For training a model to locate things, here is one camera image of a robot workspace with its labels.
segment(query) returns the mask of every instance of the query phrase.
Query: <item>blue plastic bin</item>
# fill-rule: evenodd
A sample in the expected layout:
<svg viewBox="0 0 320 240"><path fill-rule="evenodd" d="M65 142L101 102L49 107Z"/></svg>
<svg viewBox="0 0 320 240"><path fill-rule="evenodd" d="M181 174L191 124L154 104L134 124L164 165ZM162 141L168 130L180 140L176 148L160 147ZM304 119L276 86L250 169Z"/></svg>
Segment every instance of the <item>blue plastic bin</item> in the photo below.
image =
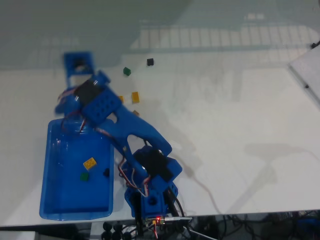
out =
<svg viewBox="0 0 320 240"><path fill-rule="evenodd" d="M102 134L81 121L62 119L48 125L39 214L43 219L68 221L107 217L113 210L114 147ZM87 171L83 163L93 157L96 166ZM103 172L109 168L109 177ZM88 181L80 179L89 173Z"/></svg>

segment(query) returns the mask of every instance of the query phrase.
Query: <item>orange block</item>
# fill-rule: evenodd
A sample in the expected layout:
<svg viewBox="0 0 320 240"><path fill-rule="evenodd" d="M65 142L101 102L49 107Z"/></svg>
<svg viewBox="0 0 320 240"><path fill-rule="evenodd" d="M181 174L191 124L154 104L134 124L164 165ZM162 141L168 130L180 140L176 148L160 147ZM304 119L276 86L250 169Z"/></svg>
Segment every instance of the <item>orange block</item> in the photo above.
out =
<svg viewBox="0 0 320 240"><path fill-rule="evenodd" d="M119 98L120 98L120 100L121 100L121 102L122 102L122 103L124 103L124 102L125 102L125 98L124 98L124 96L119 96Z"/></svg>
<svg viewBox="0 0 320 240"><path fill-rule="evenodd" d="M139 99L139 93L137 91L132 93L132 103L133 104L138 104L140 103L140 99Z"/></svg>

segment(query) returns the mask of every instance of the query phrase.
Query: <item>robotic arm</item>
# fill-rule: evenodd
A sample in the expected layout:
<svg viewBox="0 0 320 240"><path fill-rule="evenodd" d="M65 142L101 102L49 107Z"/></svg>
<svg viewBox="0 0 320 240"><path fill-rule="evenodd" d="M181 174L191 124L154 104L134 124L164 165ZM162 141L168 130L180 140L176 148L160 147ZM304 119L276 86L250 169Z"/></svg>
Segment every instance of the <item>robotic arm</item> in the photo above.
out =
<svg viewBox="0 0 320 240"><path fill-rule="evenodd" d="M75 69L79 67L79 56L85 63L82 70L91 74L91 78L82 85L64 91L59 97L56 112L63 112L66 118L79 113L84 118L82 127L87 124L107 136L123 155L118 169L128 186L124 198L131 207L138 234L141 235L142 220L164 217L174 211L170 198L176 198L178 189L173 180L182 172L182 167L175 159L168 157L172 147L164 137L123 106L109 88L108 77L102 71L94 74L89 53L65 54L67 79L77 73ZM116 122L107 118L112 113L117 118ZM132 153L128 144L129 135L143 139L145 146Z"/></svg>

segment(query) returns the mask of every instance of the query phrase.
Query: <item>wire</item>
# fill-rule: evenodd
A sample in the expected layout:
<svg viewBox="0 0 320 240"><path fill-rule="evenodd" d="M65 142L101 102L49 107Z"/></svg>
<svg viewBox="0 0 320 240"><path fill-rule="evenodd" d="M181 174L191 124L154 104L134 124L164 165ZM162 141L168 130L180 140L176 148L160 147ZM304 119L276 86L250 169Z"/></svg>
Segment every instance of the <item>wire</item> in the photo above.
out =
<svg viewBox="0 0 320 240"><path fill-rule="evenodd" d="M131 174L131 182L132 184L137 188L137 190L139 191L139 193L144 196L145 198L147 198L149 195L148 195L148 192L146 190L144 190L145 194L143 194L143 192L137 187L135 181L134 181L134 174L135 174L135 169L133 168L132 169L132 174Z"/></svg>
<svg viewBox="0 0 320 240"><path fill-rule="evenodd" d="M200 232L197 232L197 231L194 231L194 230L192 230L192 229L189 229L189 231L190 231L191 233L197 234L197 235L202 236L202 237L207 238L207 239L218 240L218 239L216 239L216 238L213 238L213 237L204 235L204 234L202 234L202 233L200 233Z"/></svg>
<svg viewBox="0 0 320 240"><path fill-rule="evenodd" d="M231 232L226 233L224 236L228 237L228 236L238 232L240 229L242 229L242 227L243 227L243 224L240 224L240 226L238 228L236 228L235 230L232 230Z"/></svg>
<svg viewBox="0 0 320 240"><path fill-rule="evenodd" d="M149 229L152 229L153 227L154 227L153 225L150 225L150 226L148 226L147 228L145 228L145 229L143 230L143 232L145 233L145 232L147 232ZM131 234L131 233L133 233L133 232L136 231L136 230L137 230L137 228L131 230L129 233Z"/></svg>
<svg viewBox="0 0 320 240"><path fill-rule="evenodd" d="M153 224L153 233L154 233L155 239L158 239L157 226L156 226L156 224Z"/></svg>
<svg viewBox="0 0 320 240"><path fill-rule="evenodd" d="M128 185L128 187L134 188L134 189L138 189L137 186L134 186L128 179L127 175L124 173L124 171L122 170L122 166L124 165L125 161L125 156L123 156L122 161L120 162L120 164L118 165L118 170L121 173L121 175L123 176L123 178L126 181L126 184Z"/></svg>
<svg viewBox="0 0 320 240"><path fill-rule="evenodd" d="M61 122L61 129L63 130L63 131L65 131L65 132L68 132L68 130L65 128L65 121L68 119L68 118L70 118L71 116L73 116L73 115L80 115L81 117L82 117L82 115L81 115L81 112L80 111L72 111L72 112L70 112L70 113L68 113L63 119L62 119L62 122ZM83 128L83 124L84 124L83 122L82 122L82 124L81 124L81 127L80 127L80 132L82 131L82 128Z"/></svg>
<svg viewBox="0 0 320 240"><path fill-rule="evenodd" d="M180 211L181 211L181 215L182 215L182 217L184 217L184 216L185 216L185 213L184 213L184 210L183 210L183 208L182 208L182 206L181 206L181 203L180 203L180 201L178 200L177 196L174 194L174 192L172 191L172 189L171 189L170 187L168 188L168 191L169 191L169 193L173 196L173 198L174 198L174 200L176 201L176 203L178 204L179 209L180 209Z"/></svg>
<svg viewBox="0 0 320 240"><path fill-rule="evenodd" d="M64 91L63 93L61 93L59 96L58 96L58 99L57 101L59 102L60 100L62 100L63 98L71 95L71 94L74 94L74 92L76 91L77 88L74 88L74 89L71 89L71 90L68 90L68 91Z"/></svg>
<svg viewBox="0 0 320 240"><path fill-rule="evenodd" d="M222 236L220 237L220 240L224 239L224 237L225 237L226 234L227 234L227 221L226 221L226 217L225 217L225 215L223 215L222 217L223 217L223 222L224 222L224 231L223 231Z"/></svg>

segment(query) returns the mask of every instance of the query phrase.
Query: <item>white surface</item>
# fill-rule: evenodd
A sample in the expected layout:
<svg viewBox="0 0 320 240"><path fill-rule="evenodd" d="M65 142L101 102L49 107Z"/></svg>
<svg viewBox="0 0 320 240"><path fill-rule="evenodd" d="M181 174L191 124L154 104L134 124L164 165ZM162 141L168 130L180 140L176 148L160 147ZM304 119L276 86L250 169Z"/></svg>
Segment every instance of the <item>white surface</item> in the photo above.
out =
<svg viewBox="0 0 320 240"><path fill-rule="evenodd" d="M35 231L0 231L0 240L38 240Z"/></svg>
<svg viewBox="0 0 320 240"><path fill-rule="evenodd" d="M320 100L320 47L316 47L290 63L293 73L304 85L308 85Z"/></svg>
<svg viewBox="0 0 320 240"><path fill-rule="evenodd" d="M171 143L188 215L320 209L320 112L287 67L319 22L317 0L1 1L0 225L60 223L39 204L70 50L93 51L119 95L139 91L128 107ZM131 217L123 185L105 220Z"/></svg>

